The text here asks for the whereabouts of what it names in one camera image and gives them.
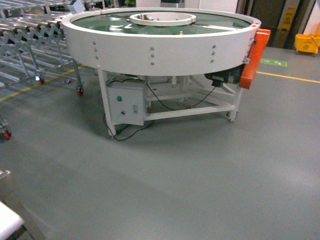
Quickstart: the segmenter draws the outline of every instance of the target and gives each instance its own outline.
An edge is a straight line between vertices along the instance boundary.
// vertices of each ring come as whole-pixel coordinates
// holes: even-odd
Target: yellow mop bucket
[[[295,35],[295,48],[299,52],[318,53],[320,46],[320,35],[297,34]]]

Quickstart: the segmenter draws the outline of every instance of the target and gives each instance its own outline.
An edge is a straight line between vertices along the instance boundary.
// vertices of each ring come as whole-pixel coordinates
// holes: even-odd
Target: metal leg
[[[78,69],[78,65],[77,65],[76,60],[73,59],[72,64],[73,64],[73,68],[74,68],[75,78],[78,83],[76,90],[77,90],[78,95],[82,96],[84,94],[84,85],[81,82],[80,73],[79,73],[79,69]]]
[[[2,17],[3,19],[6,19],[6,18],[7,18],[7,17],[6,17],[6,14],[5,14],[5,12],[4,12],[3,9],[0,10],[0,15],[1,15],[1,17]]]
[[[107,94],[106,81],[108,79],[108,73],[106,71],[103,71],[101,68],[98,68],[97,70],[98,70],[99,83],[100,83],[100,89],[101,89],[101,95],[102,95],[102,101],[103,101],[103,107],[104,107],[104,113],[105,113],[105,121],[108,126],[108,133],[110,137],[113,138],[113,136],[116,135],[116,128],[115,128],[115,124],[112,122],[112,119],[111,119],[110,105],[109,105],[109,99]]]
[[[26,16],[26,15],[25,15],[25,11],[24,11],[23,8],[20,9],[20,14],[21,14],[22,17],[25,17],[25,16]]]
[[[42,77],[42,74],[39,72],[40,67],[39,67],[39,65],[38,65],[38,63],[36,61],[36,57],[35,57],[34,53],[32,52],[31,47],[29,47],[28,50],[29,50],[29,54],[31,56],[32,63],[35,66],[36,74],[38,75],[38,78],[39,78],[39,79],[36,78],[36,80],[39,81],[40,84],[44,84],[45,83],[45,79]]]
[[[22,67],[23,67],[23,70],[24,70],[24,74],[25,74],[25,76],[31,81],[32,79],[30,78],[30,75],[29,75],[29,73],[28,73],[28,69],[27,69],[27,67],[26,67],[26,65],[25,65],[25,63],[24,63],[24,61],[22,60],[22,57],[21,57],[21,54],[20,54],[20,52],[18,51],[18,53],[17,53],[17,55],[18,55],[18,58],[19,58],[19,61],[20,61],[20,64],[22,65]]]
[[[233,91],[230,87],[228,87],[226,85],[226,83],[223,84],[223,86],[221,87],[225,92],[229,93],[229,94],[235,94],[236,92]]]
[[[180,92],[185,92],[188,89],[188,82],[189,82],[189,76],[181,76],[180,78]],[[183,97],[179,99],[180,104],[184,104],[185,100],[187,100],[187,97]]]
[[[46,14],[51,14],[50,6],[46,5],[45,6]]]
[[[177,85],[177,76],[172,76],[172,87],[174,88]]]
[[[234,123],[236,121],[236,114],[238,111],[238,107],[240,104],[241,96],[243,93],[244,89],[242,87],[237,86],[234,94],[234,100],[233,100],[233,105],[235,106],[234,110],[231,111],[230,117],[228,121],[230,123]]]
[[[146,83],[147,83],[147,84],[150,86],[150,88],[151,88],[151,81],[150,81],[150,78],[149,78],[148,76],[139,76],[138,78],[141,79],[141,80],[146,81]],[[151,90],[150,90],[149,88],[148,88],[147,91],[148,91],[147,97],[153,96],[153,93],[151,92]],[[148,109],[150,109],[151,106],[152,106],[152,102],[151,102],[151,101],[147,101],[147,102],[146,102],[146,107],[147,107]]]
[[[61,65],[63,65],[64,64],[64,59],[62,57],[61,49],[60,49],[60,46],[59,46],[58,42],[56,42],[56,50],[57,50],[59,58],[60,58],[60,63],[61,63]]]
[[[118,0],[114,0],[114,7],[119,8],[119,1]]]

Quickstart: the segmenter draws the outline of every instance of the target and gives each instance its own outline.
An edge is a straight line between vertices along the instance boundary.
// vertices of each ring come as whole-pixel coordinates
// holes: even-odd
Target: metal stand
[[[65,7],[70,2],[71,0],[0,0],[0,17],[3,19],[11,17],[8,15],[8,11],[19,11],[21,16],[24,16],[25,10],[39,7],[44,8],[47,14],[51,14],[50,7]],[[103,8],[106,7],[103,0],[83,0],[82,2],[86,4],[102,2]]]
[[[22,80],[31,84],[45,82],[45,75],[57,76],[77,81],[78,95],[83,94],[83,84],[78,72],[78,66],[69,55],[64,33],[60,22],[68,13],[54,12],[52,14],[25,14],[25,17],[2,20],[0,26],[0,65],[15,69],[8,73],[0,70],[0,76],[5,82],[0,82],[0,88],[8,87]],[[60,74],[61,67],[71,64],[76,77]]]
[[[114,122],[112,118],[110,105],[111,100],[109,99],[106,87],[106,82],[112,78],[112,74],[110,72],[98,69],[98,76],[105,112],[105,121],[108,126],[108,133],[111,137],[113,137],[116,135],[116,125],[125,124],[125,122]],[[162,101],[177,99],[182,105],[185,104],[189,98],[194,98],[201,101],[213,90],[213,87],[204,86],[193,76],[178,76],[177,84],[179,84],[179,87],[172,87],[172,84],[168,82],[152,83],[152,81],[150,81],[150,77],[147,76],[139,78],[146,81],[149,86],[152,85],[151,89],[156,89],[155,92],[157,92],[157,97],[154,96],[153,93],[150,93],[150,91],[148,92],[148,94],[145,96],[147,103],[158,100]],[[182,110],[147,113],[144,116],[144,121],[208,113],[230,112],[228,120],[229,122],[233,123],[240,105],[242,93],[243,88],[237,86],[235,90],[232,90],[228,84],[224,83],[221,88],[215,89],[205,98],[203,102],[207,103],[207,106],[195,106],[190,109],[187,108]]]

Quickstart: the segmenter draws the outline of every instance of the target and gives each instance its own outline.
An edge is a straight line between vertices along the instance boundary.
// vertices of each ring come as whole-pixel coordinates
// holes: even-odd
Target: inner ring
[[[131,15],[130,22],[143,26],[171,27],[190,25],[197,17],[184,12],[146,12]]]

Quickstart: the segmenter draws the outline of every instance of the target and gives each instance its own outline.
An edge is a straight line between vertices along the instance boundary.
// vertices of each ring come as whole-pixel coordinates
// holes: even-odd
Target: wall
[[[160,7],[161,0],[135,0],[137,8]]]
[[[308,23],[306,24],[306,28],[303,34],[315,34],[317,31],[318,24],[320,23],[320,1],[314,5],[313,11],[309,18]]]
[[[238,0],[185,0],[187,9],[208,9],[235,13]]]
[[[176,8],[176,7],[177,7],[177,4],[176,4],[176,3],[162,2],[162,3],[161,3],[161,7],[163,7],[163,8]],[[181,1],[181,2],[178,4],[178,8],[181,8],[181,9],[185,8],[185,3]]]

